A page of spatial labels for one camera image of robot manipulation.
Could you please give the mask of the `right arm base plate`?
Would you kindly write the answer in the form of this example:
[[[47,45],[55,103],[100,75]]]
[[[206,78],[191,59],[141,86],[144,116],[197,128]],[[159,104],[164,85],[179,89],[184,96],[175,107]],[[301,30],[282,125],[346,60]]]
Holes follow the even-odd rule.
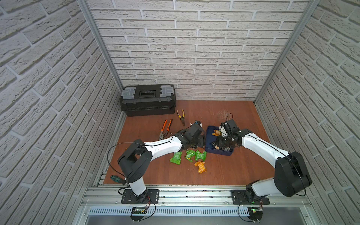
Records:
[[[259,197],[248,190],[231,190],[230,192],[234,205],[270,205],[267,196]]]

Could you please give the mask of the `orange cookie packet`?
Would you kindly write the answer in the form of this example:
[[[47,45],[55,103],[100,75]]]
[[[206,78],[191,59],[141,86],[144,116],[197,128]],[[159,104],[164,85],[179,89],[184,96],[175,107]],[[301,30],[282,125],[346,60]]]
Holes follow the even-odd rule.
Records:
[[[198,167],[198,173],[202,174],[204,172],[207,171],[206,167],[205,167],[205,162],[202,161],[197,161],[194,166]]]

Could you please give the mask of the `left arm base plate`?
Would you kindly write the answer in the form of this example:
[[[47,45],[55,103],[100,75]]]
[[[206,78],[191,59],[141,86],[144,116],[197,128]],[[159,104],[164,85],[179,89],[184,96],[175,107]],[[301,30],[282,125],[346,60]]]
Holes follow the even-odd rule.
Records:
[[[158,204],[159,189],[146,189],[144,193],[136,195],[131,189],[125,189],[122,193],[122,204]]]

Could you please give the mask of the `green cookie packet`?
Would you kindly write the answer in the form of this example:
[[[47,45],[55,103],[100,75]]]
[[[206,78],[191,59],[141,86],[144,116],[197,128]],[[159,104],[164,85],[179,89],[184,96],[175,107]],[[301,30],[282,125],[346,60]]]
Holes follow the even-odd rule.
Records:
[[[200,151],[196,151],[195,153],[195,160],[196,161],[201,161],[204,162],[206,160],[206,156],[207,156],[207,152],[200,152]]]
[[[187,150],[185,159],[187,159],[190,162],[193,162],[192,157],[194,157],[195,155],[196,155],[196,152],[194,150]]]
[[[182,152],[176,152],[174,153],[173,157],[170,159],[171,163],[180,165],[181,164],[181,156],[182,156]]]

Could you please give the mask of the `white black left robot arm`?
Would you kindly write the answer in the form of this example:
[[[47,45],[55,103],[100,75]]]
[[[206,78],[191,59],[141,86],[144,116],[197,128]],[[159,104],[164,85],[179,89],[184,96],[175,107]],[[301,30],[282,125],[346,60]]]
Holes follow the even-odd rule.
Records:
[[[173,136],[155,142],[143,142],[138,139],[131,143],[118,159],[118,165],[124,173],[135,196],[144,197],[147,187],[143,175],[150,162],[170,153],[177,153],[189,148],[204,146],[204,130],[200,121],[186,129],[182,129]]]

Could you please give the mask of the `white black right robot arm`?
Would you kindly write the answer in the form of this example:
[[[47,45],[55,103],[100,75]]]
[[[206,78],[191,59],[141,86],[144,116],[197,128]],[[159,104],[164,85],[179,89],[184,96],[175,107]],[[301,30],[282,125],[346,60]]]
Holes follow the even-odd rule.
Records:
[[[212,143],[214,147],[222,150],[244,147],[262,157],[275,169],[274,177],[246,186],[245,197],[248,201],[254,202],[273,194],[292,197],[311,186],[312,179],[300,153],[282,150],[248,129],[241,130],[234,120],[221,123],[218,132],[219,136]]]

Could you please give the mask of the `dark blue storage box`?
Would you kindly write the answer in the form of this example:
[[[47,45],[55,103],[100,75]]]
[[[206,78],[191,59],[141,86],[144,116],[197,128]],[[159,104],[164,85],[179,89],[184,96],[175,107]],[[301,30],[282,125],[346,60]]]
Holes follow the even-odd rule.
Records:
[[[205,137],[205,146],[204,149],[207,153],[217,154],[217,155],[223,155],[223,156],[230,156],[233,153],[234,148],[231,148],[230,151],[223,151],[223,150],[217,150],[212,145],[213,142],[216,141],[217,137],[213,135],[214,130],[218,130],[218,127],[216,126],[208,126],[206,130],[206,137]]]

